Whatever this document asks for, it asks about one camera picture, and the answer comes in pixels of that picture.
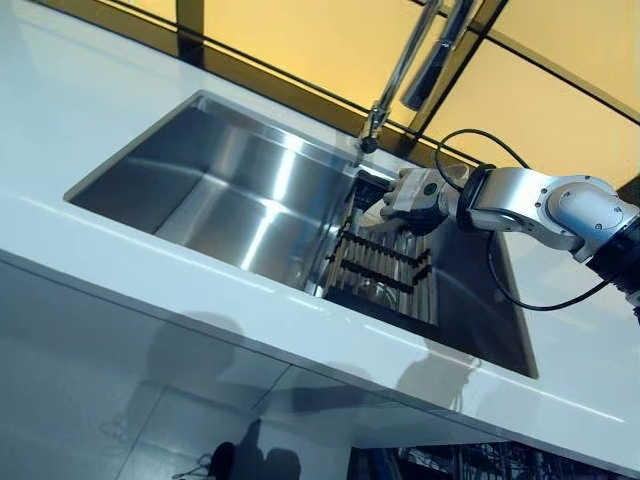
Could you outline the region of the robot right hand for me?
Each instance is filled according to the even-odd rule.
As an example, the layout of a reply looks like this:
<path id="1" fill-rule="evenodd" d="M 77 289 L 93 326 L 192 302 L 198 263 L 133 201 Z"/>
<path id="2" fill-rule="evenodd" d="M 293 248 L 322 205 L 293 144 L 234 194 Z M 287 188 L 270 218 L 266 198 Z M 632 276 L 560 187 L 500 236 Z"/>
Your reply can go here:
<path id="1" fill-rule="evenodd" d="M 460 192 L 434 168 L 403 169 L 382 197 L 381 226 L 426 235 L 457 213 Z"/>

